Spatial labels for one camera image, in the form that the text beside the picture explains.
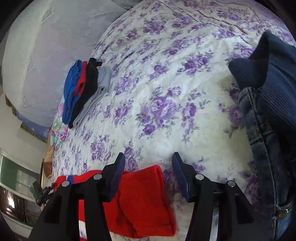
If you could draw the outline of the red track pants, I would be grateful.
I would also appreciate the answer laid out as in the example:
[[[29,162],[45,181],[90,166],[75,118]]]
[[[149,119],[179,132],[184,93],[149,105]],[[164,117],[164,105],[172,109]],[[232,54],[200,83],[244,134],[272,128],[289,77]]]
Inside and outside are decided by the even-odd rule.
[[[175,217],[158,165],[130,173],[125,171],[115,197],[103,207],[112,233],[129,238],[176,234]]]

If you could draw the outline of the brown pillow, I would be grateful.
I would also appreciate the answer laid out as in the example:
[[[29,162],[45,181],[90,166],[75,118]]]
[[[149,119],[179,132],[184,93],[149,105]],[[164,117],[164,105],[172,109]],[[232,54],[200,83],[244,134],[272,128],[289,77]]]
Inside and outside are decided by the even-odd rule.
[[[43,161],[43,170],[46,178],[52,177],[53,174],[53,155],[54,155],[54,148],[48,144],[46,156]]]

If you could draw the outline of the blue patterned fabric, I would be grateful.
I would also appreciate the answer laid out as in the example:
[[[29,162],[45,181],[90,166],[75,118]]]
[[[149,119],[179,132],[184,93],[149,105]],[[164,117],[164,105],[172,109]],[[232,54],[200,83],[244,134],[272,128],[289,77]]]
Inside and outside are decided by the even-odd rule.
[[[48,126],[41,126],[37,123],[34,123],[33,121],[28,120],[24,116],[22,116],[17,110],[16,110],[16,117],[18,120],[20,120],[21,128],[25,130],[26,132],[30,133],[37,139],[41,140],[42,142],[48,141],[48,135],[50,128]]]

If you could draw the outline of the folded floral turquoise blanket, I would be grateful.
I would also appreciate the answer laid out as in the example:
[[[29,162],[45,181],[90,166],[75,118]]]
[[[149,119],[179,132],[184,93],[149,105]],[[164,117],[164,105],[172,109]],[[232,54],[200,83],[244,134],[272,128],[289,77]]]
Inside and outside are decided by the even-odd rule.
[[[62,121],[64,102],[65,99],[62,96],[50,130],[50,145],[55,149],[58,149],[62,145],[68,132],[68,125]]]

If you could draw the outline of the purple floral bedsheet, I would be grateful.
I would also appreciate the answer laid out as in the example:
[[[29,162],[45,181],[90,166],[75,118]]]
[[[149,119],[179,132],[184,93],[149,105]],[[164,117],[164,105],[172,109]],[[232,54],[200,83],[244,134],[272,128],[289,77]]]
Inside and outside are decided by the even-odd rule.
[[[125,169],[159,165],[184,240],[193,205],[181,196],[171,157],[178,152],[217,182],[234,180],[261,208],[253,155],[228,69],[270,31],[295,40],[255,1],[142,1],[102,35],[93,57],[112,69],[109,92],[55,151],[53,176],[100,170],[125,154]]]

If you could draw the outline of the folded blue garment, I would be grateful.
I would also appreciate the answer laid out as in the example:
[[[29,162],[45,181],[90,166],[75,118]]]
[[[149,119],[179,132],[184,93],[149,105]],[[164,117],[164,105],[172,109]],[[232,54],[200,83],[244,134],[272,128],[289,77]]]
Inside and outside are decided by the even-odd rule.
[[[72,101],[74,90],[77,86],[78,79],[82,71],[82,61],[77,60],[70,68],[64,84],[64,109],[62,122],[69,124],[71,119]]]

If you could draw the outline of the folded red garment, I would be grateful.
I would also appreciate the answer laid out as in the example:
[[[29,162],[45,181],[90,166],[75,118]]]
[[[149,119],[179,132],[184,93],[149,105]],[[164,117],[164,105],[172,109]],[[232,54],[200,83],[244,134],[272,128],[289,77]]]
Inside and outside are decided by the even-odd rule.
[[[79,76],[79,79],[77,81],[76,88],[74,90],[73,96],[82,95],[85,84],[86,84],[86,67],[87,67],[87,61],[82,62],[82,70]]]

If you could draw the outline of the folded grey garment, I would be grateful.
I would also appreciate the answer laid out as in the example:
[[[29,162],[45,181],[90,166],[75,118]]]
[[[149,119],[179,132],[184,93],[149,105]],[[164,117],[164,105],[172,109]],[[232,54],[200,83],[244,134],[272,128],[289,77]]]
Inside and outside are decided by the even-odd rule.
[[[83,104],[82,109],[79,111],[78,116],[73,121],[73,127],[81,126],[86,116],[91,112],[92,108],[99,102],[99,100],[109,91],[111,68],[109,66],[97,67],[97,90],[95,93]]]

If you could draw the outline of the folded black garment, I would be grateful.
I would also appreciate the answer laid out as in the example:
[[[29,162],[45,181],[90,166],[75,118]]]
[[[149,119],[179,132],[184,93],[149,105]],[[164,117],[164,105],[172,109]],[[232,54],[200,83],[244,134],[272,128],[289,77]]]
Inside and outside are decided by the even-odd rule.
[[[70,129],[73,128],[74,120],[78,117],[78,114],[81,112],[83,106],[90,99],[90,97],[92,97],[95,94],[96,90],[98,89],[97,67],[100,67],[101,65],[102,65],[102,62],[97,61],[95,58],[90,58],[86,65],[84,88],[81,94],[79,94],[80,98],[74,104],[74,108],[71,114],[71,119],[68,124],[68,127]]]

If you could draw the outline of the blue denim jeans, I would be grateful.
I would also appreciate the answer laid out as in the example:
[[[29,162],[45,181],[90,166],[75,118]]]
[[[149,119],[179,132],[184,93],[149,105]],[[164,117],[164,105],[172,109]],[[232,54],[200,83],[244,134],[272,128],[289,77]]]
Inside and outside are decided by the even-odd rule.
[[[249,58],[230,61],[270,240],[295,240],[295,47],[264,32]]]

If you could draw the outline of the white lace covered bedding pile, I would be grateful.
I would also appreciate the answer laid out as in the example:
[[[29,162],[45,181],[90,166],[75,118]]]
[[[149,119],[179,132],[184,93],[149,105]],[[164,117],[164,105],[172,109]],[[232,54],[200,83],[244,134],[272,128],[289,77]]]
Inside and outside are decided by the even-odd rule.
[[[124,13],[113,1],[33,1],[12,24],[4,51],[3,89],[16,110],[50,126],[70,67],[88,60]]]

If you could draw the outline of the window frame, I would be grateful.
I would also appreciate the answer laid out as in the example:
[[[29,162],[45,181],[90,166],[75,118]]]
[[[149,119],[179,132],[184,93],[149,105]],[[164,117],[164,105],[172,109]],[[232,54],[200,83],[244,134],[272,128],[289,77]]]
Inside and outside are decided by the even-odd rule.
[[[41,213],[33,189],[33,183],[39,178],[39,174],[1,153],[1,214],[8,221],[30,230],[33,228]]]

